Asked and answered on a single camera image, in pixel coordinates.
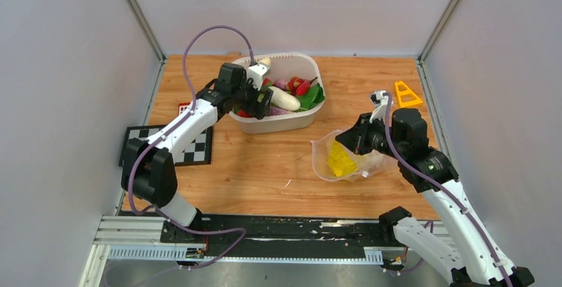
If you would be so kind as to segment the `red toy tomato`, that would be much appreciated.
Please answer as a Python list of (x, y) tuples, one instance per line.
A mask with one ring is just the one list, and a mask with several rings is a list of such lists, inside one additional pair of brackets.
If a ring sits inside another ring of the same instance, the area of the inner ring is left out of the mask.
[(253, 116), (250, 113), (247, 113), (243, 109), (236, 110), (236, 115), (243, 118), (252, 118)]

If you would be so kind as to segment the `yellow toy cabbage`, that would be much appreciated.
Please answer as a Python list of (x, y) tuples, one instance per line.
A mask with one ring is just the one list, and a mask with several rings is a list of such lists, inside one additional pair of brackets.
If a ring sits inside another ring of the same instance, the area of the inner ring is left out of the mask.
[(347, 149), (336, 141), (329, 150), (327, 165), (336, 177), (346, 176), (358, 170)]

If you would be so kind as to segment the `clear pink zip bag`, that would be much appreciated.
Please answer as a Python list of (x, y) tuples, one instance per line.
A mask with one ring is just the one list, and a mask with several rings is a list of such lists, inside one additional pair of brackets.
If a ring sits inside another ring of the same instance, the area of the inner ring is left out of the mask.
[(341, 132), (337, 129), (311, 142), (312, 168), (322, 180), (354, 182), (385, 172), (397, 163), (397, 160), (377, 151), (365, 155), (353, 154), (335, 140)]

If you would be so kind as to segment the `white plastic basket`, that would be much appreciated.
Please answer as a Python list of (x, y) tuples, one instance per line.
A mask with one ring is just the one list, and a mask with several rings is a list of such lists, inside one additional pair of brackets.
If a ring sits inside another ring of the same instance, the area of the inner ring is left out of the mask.
[(300, 52), (261, 54), (254, 57), (257, 62), (265, 58), (271, 59), (272, 71), (268, 78), (273, 82), (279, 79), (289, 80), (293, 76), (312, 81), (311, 90), (315, 94), (315, 100), (311, 107), (303, 111), (266, 116), (260, 120), (241, 117), (235, 112), (230, 112), (229, 116), (237, 122), (240, 130), (247, 134), (274, 133), (308, 127), (325, 103), (324, 84), (316, 61)]

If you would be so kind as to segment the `purple toy eggplant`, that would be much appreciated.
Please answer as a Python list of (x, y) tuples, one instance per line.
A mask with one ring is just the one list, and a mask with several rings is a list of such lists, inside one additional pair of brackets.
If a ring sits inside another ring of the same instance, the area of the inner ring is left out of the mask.
[(286, 109), (282, 109), (279, 107), (270, 107), (268, 116), (277, 116), (277, 115), (289, 115), (292, 114), (293, 111), (288, 111)]

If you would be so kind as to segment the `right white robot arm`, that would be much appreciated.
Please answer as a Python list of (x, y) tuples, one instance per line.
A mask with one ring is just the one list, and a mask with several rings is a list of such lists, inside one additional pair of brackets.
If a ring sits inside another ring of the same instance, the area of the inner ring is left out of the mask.
[(354, 154), (377, 151), (396, 159), (403, 178), (437, 212), (453, 241), (449, 246), (399, 206), (379, 217), (378, 236), (384, 244), (413, 248), (449, 286), (535, 283), (530, 269), (516, 266), (484, 228), (451, 161), (429, 145), (427, 123), (417, 109), (398, 109), (385, 119), (363, 113), (335, 140)]

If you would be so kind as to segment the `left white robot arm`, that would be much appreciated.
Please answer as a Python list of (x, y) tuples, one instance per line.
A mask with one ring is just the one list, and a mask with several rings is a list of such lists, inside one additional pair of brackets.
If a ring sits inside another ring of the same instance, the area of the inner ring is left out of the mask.
[(188, 243), (203, 234), (200, 211), (178, 191), (175, 159), (204, 130), (239, 108), (257, 119), (269, 112), (272, 92), (261, 92), (270, 73), (271, 59), (253, 62), (248, 68), (224, 63), (218, 77), (196, 93), (190, 108), (145, 140), (130, 139), (123, 155), (121, 187), (129, 198), (147, 201), (178, 224), (178, 234)]

